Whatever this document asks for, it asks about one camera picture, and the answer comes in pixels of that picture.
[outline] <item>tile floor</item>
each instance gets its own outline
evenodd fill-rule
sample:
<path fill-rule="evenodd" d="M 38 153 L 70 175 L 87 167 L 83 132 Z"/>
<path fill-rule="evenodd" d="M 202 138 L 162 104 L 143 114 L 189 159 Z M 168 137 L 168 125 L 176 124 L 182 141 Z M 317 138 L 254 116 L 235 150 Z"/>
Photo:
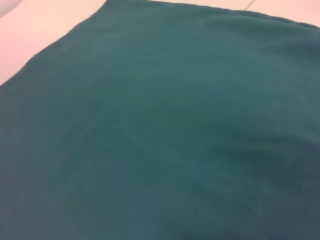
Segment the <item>tile floor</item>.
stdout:
<path fill-rule="evenodd" d="M 253 0 L 152 1 L 244 10 Z M 33 55 L 93 14 L 105 0 L 23 0 L 18 5 L 19 2 L 0 0 L 0 17 L 9 12 L 0 18 L 0 85 Z M 255 0 L 247 10 L 320 27 L 320 0 Z"/>

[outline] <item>green cloth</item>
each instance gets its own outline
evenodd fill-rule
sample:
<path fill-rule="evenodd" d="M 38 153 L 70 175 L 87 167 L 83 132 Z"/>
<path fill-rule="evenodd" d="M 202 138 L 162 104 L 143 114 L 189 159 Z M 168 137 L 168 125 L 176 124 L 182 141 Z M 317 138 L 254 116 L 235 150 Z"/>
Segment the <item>green cloth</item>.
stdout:
<path fill-rule="evenodd" d="M 315 26 L 108 0 L 0 88 L 1 240 L 319 240 L 319 226 Z"/>

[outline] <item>teal fabric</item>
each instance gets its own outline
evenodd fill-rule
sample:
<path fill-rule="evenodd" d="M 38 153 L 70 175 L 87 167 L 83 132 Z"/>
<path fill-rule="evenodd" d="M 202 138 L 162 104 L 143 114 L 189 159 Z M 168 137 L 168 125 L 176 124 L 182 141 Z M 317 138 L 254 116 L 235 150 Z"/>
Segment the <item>teal fabric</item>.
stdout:
<path fill-rule="evenodd" d="M 1 240 L 319 240 L 320 29 L 108 0 L 0 87 L 0 178 Z"/>

